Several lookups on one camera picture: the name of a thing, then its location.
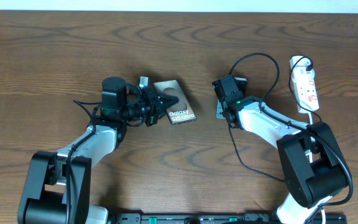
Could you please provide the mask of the Galaxy S25 Ultra smartphone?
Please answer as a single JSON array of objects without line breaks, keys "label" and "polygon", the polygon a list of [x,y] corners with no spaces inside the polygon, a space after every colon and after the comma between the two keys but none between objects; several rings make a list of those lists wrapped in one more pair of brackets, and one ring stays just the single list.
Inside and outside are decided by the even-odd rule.
[{"label": "Galaxy S25 Ultra smartphone", "polygon": [[177,80],[156,82],[154,87],[160,93],[178,98],[178,102],[166,110],[172,125],[188,123],[197,119]]}]

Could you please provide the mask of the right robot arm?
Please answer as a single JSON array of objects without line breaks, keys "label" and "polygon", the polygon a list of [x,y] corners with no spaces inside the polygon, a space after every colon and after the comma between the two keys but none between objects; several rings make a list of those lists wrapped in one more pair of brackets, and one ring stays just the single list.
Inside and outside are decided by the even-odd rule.
[{"label": "right robot arm", "polygon": [[255,96],[219,96],[230,128],[256,134],[278,150],[289,191],[275,212],[280,223],[309,223],[327,206],[350,201],[354,184],[332,129],[286,117]]}]

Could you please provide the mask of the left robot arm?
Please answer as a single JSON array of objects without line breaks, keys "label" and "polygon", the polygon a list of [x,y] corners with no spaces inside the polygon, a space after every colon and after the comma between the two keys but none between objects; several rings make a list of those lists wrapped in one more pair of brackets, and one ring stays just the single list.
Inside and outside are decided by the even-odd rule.
[{"label": "left robot arm", "polygon": [[101,101],[86,112],[86,131],[68,146],[32,156],[18,223],[114,223],[107,208],[90,204],[92,169],[123,142],[128,126],[155,125],[178,101],[149,88],[147,77],[137,86],[105,78]]}]

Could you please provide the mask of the white power strip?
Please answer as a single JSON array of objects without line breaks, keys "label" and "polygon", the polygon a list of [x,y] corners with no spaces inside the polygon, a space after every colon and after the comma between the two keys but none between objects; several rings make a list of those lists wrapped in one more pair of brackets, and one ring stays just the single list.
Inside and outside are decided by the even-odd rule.
[{"label": "white power strip", "polygon": [[319,109],[318,96],[314,82],[315,71],[312,60],[301,55],[290,59],[291,81],[299,113],[308,113]]}]

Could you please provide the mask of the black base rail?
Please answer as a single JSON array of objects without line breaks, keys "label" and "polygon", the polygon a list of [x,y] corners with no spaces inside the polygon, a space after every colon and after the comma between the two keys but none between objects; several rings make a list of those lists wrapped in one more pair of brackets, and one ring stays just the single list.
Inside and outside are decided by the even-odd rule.
[{"label": "black base rail", "polygon": [[142,215],[118,213],[108,217],[107,224],[218,224],[218,223],[280,223],[268,213],[245,213],[242,215]]}]

